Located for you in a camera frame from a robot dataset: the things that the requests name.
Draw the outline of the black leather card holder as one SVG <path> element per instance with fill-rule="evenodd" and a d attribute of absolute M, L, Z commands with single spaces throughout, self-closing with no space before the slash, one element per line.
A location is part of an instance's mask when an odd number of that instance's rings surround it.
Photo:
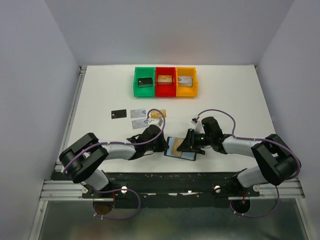
<path fill-rule="evenodd" d="M 177 156 L 174 156 L 174 155 L 171 154 L 173 140 L 175 138 L 179 138 L 179 137 L 169 136 L 167 138 L 166 142 L 168 143 L 169 148 L 164 152 L 164 155 L 166 157 L 171 157 L 171 158 L 178 158 L 178 159 L 183 159 L 183 160 L 195 161 L 196 160 L 196 156 L 197 156 L 197 154 L 195 152 L 182 152 L 181 157 L 177 157 Z"/>

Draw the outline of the silver VIP credit card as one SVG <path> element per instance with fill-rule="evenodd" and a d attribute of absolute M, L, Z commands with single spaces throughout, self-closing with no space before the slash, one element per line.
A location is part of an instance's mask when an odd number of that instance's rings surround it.
<path fill-rule="evenodd" d="M 130 118 L 144 118 L 146 117 L 146 110 L 145 109 L 132 109 L 130 111 Z"/>

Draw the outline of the grey credit card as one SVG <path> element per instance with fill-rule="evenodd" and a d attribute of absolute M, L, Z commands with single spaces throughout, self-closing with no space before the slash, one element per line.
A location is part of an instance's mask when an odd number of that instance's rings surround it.
<path fill-rule="evenodd" d="M 127 110 L 126 109 L 118 109 L 111 111 L 111 119 L 121 119 L 127 117 Z"/>

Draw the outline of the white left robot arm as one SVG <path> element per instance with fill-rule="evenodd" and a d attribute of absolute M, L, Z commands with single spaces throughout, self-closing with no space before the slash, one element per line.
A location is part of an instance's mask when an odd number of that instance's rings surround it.
<path fill-rule="evenodd" d="M 168 148 L 163 131 L 156 125 L 149 125 L 141 134 L 124 141 L 99 141 L 94 133 L 89 132 L 63 150 L 59 160 L 64 167 L 63 173 L 73 183 L 84 182 L 104 198 L 110 194 L 111 185 L 106 173 L 98 169 L 103 161 L 135 160 L 147 152 L 161 153 Z"/>

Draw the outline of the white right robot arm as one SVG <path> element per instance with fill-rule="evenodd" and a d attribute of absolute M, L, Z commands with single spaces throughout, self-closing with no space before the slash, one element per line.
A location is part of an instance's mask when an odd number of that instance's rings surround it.
<path fill-rule="evenodd" d="M 289 149 L 276 134 L 271 134 L 261 140 L 237 139 L 230 134 L 224 134 L 218 121 L 212 117 L 202 119 L 204 130 L 200 133 L 189 129 L 182 143 L 177 147 L 179 152 L 194 152 L 205 154 L 204 147 L 220 154 L 237 154 L 252 157 L 257 166 L 246 168 L 237 173 L 230 183 L 230 191 L 241 196 L 249 187 L 260 184 L 280 185 L 297 173 L 301 164 L 289 153 Z"/>

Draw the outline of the black credit card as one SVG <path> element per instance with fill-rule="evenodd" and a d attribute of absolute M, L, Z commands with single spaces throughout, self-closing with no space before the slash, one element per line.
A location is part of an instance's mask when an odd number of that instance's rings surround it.
<path fill-rule="evenodd" d="M 137 86 L 139 88 L 147 88 L 153 86 L 153 78 L 152 77 L 140 77 L 137 79 Z"/>

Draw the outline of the gold credit card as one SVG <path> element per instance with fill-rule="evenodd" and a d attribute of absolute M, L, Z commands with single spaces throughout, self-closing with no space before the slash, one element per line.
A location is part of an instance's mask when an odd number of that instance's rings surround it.
<path fill-rule="evenodd" d="M 159 85 L 171 85 L 173 83 L 173 77 L 171 75 L 158 75 L 157 83 Z"/>

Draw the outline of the yellow plastic bin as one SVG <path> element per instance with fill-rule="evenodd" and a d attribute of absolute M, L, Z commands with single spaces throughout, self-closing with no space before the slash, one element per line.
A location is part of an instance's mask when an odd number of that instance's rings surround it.
<path fill-rule="evenodd" d="M 195 67 L 176 68 L 176 96 L 195 98 L 198 95 L 198 79 Z"/>

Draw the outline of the green plastic bin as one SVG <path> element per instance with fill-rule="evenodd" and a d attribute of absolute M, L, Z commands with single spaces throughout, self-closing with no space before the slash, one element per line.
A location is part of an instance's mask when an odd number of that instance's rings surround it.
<path fill-rule="evenodd" d="M 137 98 L 155 97 L 155 67 L 139 66 L 134 69 L 133 95 Z"/>

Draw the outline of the red plastic bin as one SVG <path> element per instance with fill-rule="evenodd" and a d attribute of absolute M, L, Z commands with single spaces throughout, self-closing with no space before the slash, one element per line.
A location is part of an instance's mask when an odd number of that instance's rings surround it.
<path fill-rule="evenodd" d="M 176 68 L 160 67 L 155 68 L 155 96 L 159 98 L 176 97 Z"/>

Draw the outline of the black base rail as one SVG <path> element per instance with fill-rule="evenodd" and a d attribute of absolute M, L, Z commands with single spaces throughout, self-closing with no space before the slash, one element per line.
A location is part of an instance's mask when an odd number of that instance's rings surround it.
<path fill-rule="evenodd" d="M 229 198 L 258 197 L 253 187 L 233 181 L 235 172 L 109 173 L 107 189 L 94 192 L 88 186 L 80 197 L 95 207 L 141 208 L 227 208 Z"/>

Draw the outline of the aluminium frame rail left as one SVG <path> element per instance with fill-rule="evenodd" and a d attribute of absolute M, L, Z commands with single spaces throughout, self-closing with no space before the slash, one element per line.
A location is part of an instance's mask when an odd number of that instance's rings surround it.
<path fill-rule="evenodd" d="M 60 160 L 59 160 L 59 155 L 66 148 L 68 141 L 69 141 L 69 138 L 70 138 L 71 128 L 72 128 L 73 121 L 74 121 L 74 114 L 77 110 L 78 101 L 79 101 L 79 97 L 81 94 L 86 71 L 87 71 L 87 66 L 80 66 L 79 67 L 79 76 L 78 76 L 78 80 L 77 80 L 77 84 L 76 84 L 76 88 L 75 88 L 75 93 L 74 93 L 74 97 L 73 97 L 73 100 L 71 103 L 71 107 L 70 107 L 68 119 L 66 122 L 62 142 L 61 142 L 61 145 L 60 145 L 60 148 L 58 151 L 58 155 L 56 157 L 56 162 L 53 167 L 53 173 L 56 171 L 56 165 L 58 165 L 58 166 L 61 165 Z M 48 206 L 48 202 L 49 202 L 48 200 L 43 200 L 43 199 L 41 199 L 41 197 L 39 197 L 35 217 L 34 217 L 31 231 L 30 231 L 30 235 L 28 238 L 29 240 L 38 240 L 39 239 L 42 225 L 43 225 L 43 221 L 45 218 L 46 209 Z"/>

